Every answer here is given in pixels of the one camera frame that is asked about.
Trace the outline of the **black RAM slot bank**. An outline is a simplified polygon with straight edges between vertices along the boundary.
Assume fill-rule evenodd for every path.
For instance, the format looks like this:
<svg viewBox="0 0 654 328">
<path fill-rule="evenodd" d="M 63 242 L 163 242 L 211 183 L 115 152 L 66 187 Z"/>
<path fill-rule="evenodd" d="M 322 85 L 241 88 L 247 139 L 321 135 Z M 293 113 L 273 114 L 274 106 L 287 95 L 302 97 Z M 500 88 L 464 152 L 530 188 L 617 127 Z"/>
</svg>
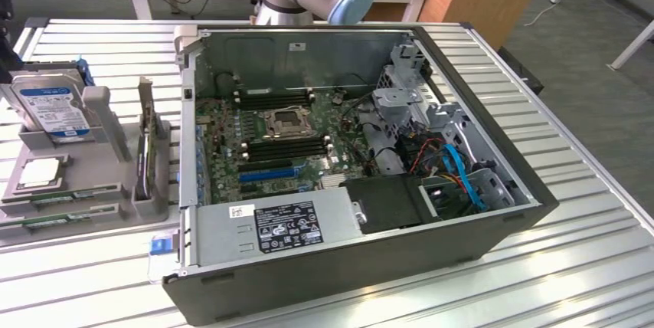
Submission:
<svg viewBox="0 0 654 328">
<path fill-rule="evenodd" d="M 325 136 L 245 143 L 242 158 L 250 162 L 326 155 L 333 147 Z"/>
<path fill-rule="evenodd" d="M 275 110 L 293 106 L 310 107 L 314 100 L 315 95 L 307 90 L 289 90 L 262 94 L 249 94 L 245 91 L 234 93 L 234 103 L 242 110 Z"/>
</svg>

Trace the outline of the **green RAM stick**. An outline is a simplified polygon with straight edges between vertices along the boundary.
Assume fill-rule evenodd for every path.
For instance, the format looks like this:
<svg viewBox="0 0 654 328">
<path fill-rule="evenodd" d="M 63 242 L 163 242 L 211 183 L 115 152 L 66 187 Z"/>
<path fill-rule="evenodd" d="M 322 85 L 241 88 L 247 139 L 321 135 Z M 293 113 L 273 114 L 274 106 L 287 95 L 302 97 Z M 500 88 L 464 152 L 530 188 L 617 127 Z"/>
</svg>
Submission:
<svg viewBox="0 0 654 328">
<path fill-rule="evenodd" d="M 38 218 L 31 218 L 23 220 L 20 224 L 26 228 L 44 228 L 52 225 L 65 225 L 67 223 L 78 222 L 78 221 L 89 221 L 95 215 L 99 215 L 103 211 L 87 211 L 87 212 L 74 212 L 65 213 L 59 215 L 50 215 Z"/>
<path fill-rule="evenodd" d="M 79 189 L 27 195 L 26 199 L 34 204 L 50 204 L 57 202 L 85 201 L 93 198 L 111 198 L 119 195 L 119 189 Z"/>
</svg>

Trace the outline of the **green motherboard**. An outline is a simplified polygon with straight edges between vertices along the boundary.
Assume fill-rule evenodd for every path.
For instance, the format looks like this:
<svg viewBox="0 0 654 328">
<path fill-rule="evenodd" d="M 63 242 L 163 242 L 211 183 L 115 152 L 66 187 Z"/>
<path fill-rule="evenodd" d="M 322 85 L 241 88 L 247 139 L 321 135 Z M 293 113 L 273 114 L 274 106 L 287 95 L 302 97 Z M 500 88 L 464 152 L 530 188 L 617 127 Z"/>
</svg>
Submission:
<svg viewBox="0 0 654 328">
<path fill-rule="evenodd" d="M 195 105 L 201 205 L 331 189 L 382 174 L 396 148 L 367 94 L 342 87 L 202 98 Z"/>
</svg>

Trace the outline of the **metal CPU socket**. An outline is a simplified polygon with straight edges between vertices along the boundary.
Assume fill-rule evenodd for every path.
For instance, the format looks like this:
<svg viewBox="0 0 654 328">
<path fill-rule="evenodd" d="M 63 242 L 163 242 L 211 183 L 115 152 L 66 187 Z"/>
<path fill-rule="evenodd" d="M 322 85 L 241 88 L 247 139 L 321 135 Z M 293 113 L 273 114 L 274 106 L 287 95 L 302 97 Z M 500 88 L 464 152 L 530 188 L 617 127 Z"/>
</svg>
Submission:
<svg viewBox="0 0 654 328">
<path fill-rule="evenodd" d="M 303 106 L 265 111 L 265 138 L 298 139 L 313 136 L 314 129 L 309 115 L 310 110 Z"/>
</svg>

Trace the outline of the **blue expansion slot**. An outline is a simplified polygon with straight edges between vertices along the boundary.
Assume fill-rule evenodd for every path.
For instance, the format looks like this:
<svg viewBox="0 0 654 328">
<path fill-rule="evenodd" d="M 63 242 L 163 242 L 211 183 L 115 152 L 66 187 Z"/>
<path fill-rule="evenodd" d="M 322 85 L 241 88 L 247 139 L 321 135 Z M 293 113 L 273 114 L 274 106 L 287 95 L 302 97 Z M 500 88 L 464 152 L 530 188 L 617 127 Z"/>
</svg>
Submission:
<svg viewBox="0 0 654 328">
<path fill-rule="evenodd" d="M 299 174 L 299 170 L 294 167 L 285 169 L 270 169 L 263 172 L 241 173 L 238 176 L 239 182 L 261 182 L 273 179 L 295 178 Z"/>
</svg>

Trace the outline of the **black fan shroud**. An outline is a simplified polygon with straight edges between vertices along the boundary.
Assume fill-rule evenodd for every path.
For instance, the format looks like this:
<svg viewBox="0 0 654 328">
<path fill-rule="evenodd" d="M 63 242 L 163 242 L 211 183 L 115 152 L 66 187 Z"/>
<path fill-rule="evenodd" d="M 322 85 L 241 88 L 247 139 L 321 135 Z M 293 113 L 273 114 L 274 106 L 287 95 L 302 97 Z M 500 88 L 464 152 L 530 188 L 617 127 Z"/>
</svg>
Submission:
<svg viewBox="0 0 654 328">
<path fill-rule="evenodd" d="M 351 201 L 359 203 L 366 219 L 361 225 L 365 234 L 437 222 L 421 192 L 418 176 L 401 174 L 349 179 L 339 186 L 347 189 Z"/>
</svg>

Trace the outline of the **metal disk bay cage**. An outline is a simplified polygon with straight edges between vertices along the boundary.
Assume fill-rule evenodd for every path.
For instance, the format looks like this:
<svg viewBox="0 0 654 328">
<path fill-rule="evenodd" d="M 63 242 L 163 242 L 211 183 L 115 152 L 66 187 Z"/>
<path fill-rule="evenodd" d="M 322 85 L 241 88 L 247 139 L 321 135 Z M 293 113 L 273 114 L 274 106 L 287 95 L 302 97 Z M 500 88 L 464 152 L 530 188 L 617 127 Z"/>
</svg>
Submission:
<svg viewBox="0 0 654 328">
<path fill-rule="evenodd" d="M 400 44 L 390 53 L 384 67 L 373 102 L 389 126 L 428 128 L 430 119 L 430 91 L 421 75 L 426 57 L 414 44 Z"/>
</svg>

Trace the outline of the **grey power supply unit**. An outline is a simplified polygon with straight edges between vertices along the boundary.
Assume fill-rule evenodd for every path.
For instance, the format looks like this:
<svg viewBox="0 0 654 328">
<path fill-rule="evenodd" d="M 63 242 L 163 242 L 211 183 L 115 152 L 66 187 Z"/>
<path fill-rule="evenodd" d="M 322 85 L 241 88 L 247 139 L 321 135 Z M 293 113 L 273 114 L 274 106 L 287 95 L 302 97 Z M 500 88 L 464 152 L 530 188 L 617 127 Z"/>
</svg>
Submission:
<svg viewBox="0 0 654 328">
<path fill-rule="evenodd" d="M 190 264 L 199 267 L 242 265 L 363 237 L 343 187 L 206 205 L 190 220 Z"/>
</svg>

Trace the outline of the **open black PC case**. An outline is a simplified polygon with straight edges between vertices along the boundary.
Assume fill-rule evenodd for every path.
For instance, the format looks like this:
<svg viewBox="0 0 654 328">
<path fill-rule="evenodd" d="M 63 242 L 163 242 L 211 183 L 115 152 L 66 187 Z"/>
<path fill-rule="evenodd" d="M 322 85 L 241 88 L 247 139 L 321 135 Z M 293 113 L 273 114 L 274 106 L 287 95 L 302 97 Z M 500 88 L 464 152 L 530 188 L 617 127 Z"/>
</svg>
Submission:
<svg viewBox="0 0 654 328">
<path fill-rule="evenodd" d="M 512 233 L 529 228 L 558 201 L 520 153 L 464 72 L 424 26 L 181 26 L 182 76 L 179 206 L 181 269 L 163 288 L 187 322 L 225 322 L 413 274 L 477 260 Z M 257 258 L 238 265 L 190 264 L 190 215 L 198 207 L 195 105 L 202 98 L 342 87 L 355 95 L 378 86 L 400 44 L 420 47 L 430 91 L 428 128 L 379 124 L 373 143 L 396 152 L 386 171 L 422 181 L 437 222 L 397 228 L 321 250 Z"/>
</svg>

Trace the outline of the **blue plastic clip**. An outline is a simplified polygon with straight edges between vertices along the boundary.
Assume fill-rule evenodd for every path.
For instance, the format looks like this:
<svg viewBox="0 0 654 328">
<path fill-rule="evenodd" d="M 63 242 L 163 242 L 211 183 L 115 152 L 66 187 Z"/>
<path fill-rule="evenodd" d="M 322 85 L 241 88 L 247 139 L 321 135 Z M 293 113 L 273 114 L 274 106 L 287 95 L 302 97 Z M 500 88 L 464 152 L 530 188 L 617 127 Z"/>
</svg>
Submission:
<svg viewBox="0 0 654 328">
<path fill-rule="evenodd" d="M 171 235 L 155 236 L 150 243 L 150 256 L 171 254 L 175 251 L 175 242 Z"/>
</svg>

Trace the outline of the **grey parts rack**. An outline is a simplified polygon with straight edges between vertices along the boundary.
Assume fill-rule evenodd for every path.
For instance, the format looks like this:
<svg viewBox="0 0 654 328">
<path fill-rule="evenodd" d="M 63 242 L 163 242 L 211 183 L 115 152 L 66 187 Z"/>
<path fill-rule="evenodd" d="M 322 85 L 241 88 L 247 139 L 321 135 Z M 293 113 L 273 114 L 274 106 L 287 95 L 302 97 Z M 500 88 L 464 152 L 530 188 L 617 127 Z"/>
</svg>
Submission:
<svg viewBox="0 0 654 328">
<path fill-rule="evenodd" d="M 39 131 L 30 132 L 24 125 L 24 112 L 18 108 L 18 99 L 10 91 L 14 73 L 44 69 L 77 69 L 77 61 L 24 62 L 11 70 L 11 79 L 0 84 L 11 108 L 22 124 L 19 129 L 20 151 L 15 167 L 0 193 L 0 248 L 52 238 L 62 238 L 111 228 L 143 225 L 163 221 L 169 217 L 169 167 L 170 167 L 170 123 L 157 113 L 158 140 L 155 187 L 149 200 L 135 199 L 138 183 L 138 144 L 142 135 L 142 104 L 138 92 L 138 120 L 122 123 L 111 110 L 111 91 L 95 84 L 82 93 L 85 112 L 91 131 L 83 140 L 57 143 Z M 59 178 L 54 185 L 19 190 L 16 188 L 24 164 L 31 159 L 55 157 L 62 160 Z M 79 189 L 119 189 L 121 195 L 93 198 L 85 201 L 34 204 L 27 195 Z M 23 220 L 74 212 L 103 211 L 89 221 L 78 221 L 44 228 L 26 228 Z"/>
</svg>

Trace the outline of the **blue disk caddy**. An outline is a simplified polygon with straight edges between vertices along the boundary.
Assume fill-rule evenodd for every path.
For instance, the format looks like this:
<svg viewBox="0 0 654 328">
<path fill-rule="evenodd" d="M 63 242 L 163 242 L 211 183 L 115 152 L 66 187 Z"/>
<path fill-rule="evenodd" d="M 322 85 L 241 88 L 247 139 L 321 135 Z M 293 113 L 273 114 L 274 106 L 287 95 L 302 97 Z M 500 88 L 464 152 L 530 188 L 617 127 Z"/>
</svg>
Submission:
<svg viewBox="0 0 654 328">
<path fill-rule="evenodd" d="M 82 80 L 85 82 L 85 85 L 87 87 L 93 87 L 95 85 L 94 76 L 93 76 L 91 71 L 90 71 L 89 62 L 82 57 L 79 57 L 77 59 L 77 69 L 78 69 L 78 72 L 81 74 L 81 77 L 82 77 Z"/>
</svg>

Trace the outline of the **hard disk with blue label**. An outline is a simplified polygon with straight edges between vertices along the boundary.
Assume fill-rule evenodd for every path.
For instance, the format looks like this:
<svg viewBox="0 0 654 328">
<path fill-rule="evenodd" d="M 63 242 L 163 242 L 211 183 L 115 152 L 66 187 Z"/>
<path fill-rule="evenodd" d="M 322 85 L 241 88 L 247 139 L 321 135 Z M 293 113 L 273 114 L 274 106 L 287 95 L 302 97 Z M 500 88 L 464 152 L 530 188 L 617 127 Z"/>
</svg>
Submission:
<svg viewBox="0 0 654 328">
<path fill-rule="evenodd" d="M 24 112 L 30 132 L 44 132 L 57 143 L 83 140 L 91 125 L 82 93 L 86 82 L 78 69 L 18 71 L 10 91 Z"/>
</svg>

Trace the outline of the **silver CPU chip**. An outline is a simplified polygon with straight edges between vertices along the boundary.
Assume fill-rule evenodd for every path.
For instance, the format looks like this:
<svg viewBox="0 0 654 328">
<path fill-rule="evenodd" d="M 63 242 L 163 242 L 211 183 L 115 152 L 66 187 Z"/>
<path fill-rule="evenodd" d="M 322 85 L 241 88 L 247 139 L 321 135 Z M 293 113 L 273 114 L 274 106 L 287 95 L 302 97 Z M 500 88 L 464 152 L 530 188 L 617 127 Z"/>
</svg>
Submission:
<svg viewBox="0 0 654 328">
<path fill-rule="evenodd" d="M 16 188 L 19 190 L 54 185 L 59 178 L 62 160 L 55 157 L 31 159 L 20 172 Z"/>
</svg>

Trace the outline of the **graphics card with metal bracket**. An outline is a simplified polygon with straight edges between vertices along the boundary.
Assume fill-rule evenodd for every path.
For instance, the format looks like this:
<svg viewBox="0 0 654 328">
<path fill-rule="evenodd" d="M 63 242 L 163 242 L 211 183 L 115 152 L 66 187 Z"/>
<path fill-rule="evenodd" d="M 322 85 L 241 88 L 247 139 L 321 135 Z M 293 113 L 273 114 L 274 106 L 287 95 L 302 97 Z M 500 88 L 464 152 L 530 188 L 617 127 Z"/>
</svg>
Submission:
<svg viewBox="0 0 654 328">
<path fill-rule="evenodd" d="M 151 199 L 155 187 L 155 149 L 159 131 L 153 95 L 153 81 L 146 77 L 139 78 L 138 92 L 142 104 L 142 135 L 138 144 L 138 183 L 135 186 L 135 199 L 138 201 L 145 201 Z"/>
</svg>

